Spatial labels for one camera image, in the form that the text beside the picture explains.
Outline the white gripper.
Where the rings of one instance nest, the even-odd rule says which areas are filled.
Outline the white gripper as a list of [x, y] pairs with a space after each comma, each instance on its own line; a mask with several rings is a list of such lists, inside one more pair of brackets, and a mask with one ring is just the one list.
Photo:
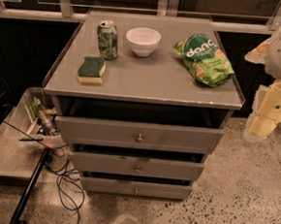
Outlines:
[[265, 139], [281, 123], [281, 80], [276, 79], [268, 87], [259, 86], [252, 114], [247, 122], [248, 133]]

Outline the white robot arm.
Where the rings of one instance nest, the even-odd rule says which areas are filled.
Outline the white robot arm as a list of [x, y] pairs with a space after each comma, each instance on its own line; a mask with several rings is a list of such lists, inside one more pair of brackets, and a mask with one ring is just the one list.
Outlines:
[[245, 123], [244, 139], [250, 143], [263, 141], [281, 123], [281, 26], [272, 36], [245, 55], [245, 60], [263, 64], [274, 77], [273, 84], [260, 85]]

